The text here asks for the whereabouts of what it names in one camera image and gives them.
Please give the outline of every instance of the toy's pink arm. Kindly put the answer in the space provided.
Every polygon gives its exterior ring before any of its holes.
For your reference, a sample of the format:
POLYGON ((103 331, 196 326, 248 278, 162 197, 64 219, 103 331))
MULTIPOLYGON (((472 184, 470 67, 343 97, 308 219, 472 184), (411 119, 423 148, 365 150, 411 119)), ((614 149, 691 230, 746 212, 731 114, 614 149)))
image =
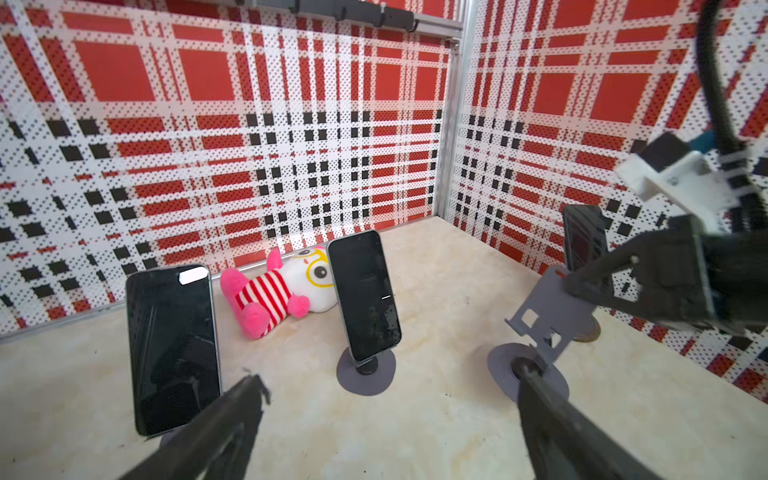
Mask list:
POLYGON ((283 266, 283 259, 280 257, 279 250, 272 250, 266 258, 266 271, 271 272, 283 266))
POLYGON ((310 299, 301 295, 293 295, 288 299, 288 313, 301 318, 310 311, 310 299))

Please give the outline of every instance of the gray phone stand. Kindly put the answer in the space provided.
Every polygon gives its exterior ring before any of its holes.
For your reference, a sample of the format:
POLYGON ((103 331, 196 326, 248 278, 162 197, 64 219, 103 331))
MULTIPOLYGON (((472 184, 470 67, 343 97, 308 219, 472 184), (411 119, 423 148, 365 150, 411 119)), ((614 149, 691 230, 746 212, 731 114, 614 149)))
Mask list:
POLYGON ((562 265, 547 269, 518 311, 505 320, 518 335, 530 336, 535 345, 506 343, 488 353, 491 376, 513 402, 518 401, 518 372, 522 366, 538 371, 553 390, 568 398, 568 383, 554 361, 575 336, 586 335, 594 329, 595 305, 565 291, 562 277, 566 274, 568 270, 562 265), (530 326, 523 321, 529 310, 538 315, 530 326))
POLYGON ((347 392, 374 396, 387 390, 392 384, 396 367, 397 361, 392 350, 382 352, 361 366, 356 366, 347 348, 336 365, 336 379, 347 392))

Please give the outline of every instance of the stuffed animal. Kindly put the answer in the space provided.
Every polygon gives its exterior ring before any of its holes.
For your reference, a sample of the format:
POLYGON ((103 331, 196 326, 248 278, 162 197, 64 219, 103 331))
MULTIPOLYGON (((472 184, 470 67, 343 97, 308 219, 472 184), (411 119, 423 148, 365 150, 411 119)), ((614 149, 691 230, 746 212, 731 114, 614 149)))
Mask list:
POLYGON ((285 264, 273 250, 266 259, 266 273, 253 280, 230 268, 221 274, 221 291, 235 312, 243 333, 260 339, 288 315, 325 312, 336 305, 336 291, 322 247, 301 250, 285 264))

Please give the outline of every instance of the red plaid wallpaper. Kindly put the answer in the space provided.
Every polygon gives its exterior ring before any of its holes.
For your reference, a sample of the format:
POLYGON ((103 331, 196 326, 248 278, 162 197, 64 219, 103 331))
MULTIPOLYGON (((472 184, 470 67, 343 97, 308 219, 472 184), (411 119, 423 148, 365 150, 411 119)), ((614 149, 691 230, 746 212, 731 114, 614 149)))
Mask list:
POLYGON ((14 0, 0 31, 0 334, 120 300, 137 270, 432 213, 437 38, 178 0, 14 0))
MULTIPOLYGON (((454 224, 544 272, 564 262, 563 204, 600 205, 611 222, 611 247, 682 214, 662 196, 641 202, 613 168, 664 131, 688 141, 707 129, 694 57, 700 5, 481 0, 454 160, 454 224)), ((735 128, 757 154, 754 179, 766 187, 768 3, 723 6, 722 83, 735 128)), ((617 274, 614 285, 627 298, 637 295, 628 273, 617 274)), ((762 331, 693 335, 611 313, 768 402, 762 331)))

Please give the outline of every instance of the blue object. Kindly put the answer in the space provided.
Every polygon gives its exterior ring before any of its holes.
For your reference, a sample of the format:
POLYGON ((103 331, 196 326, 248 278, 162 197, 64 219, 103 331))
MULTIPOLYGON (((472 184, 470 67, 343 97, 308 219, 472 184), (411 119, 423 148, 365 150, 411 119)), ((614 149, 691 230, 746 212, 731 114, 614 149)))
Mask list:
POLYGON ((688 142, 688 147, 691 150, 700 151, 705 154, 706 152, 715 148, 715 132, 707 130, 692 141, 688 142))

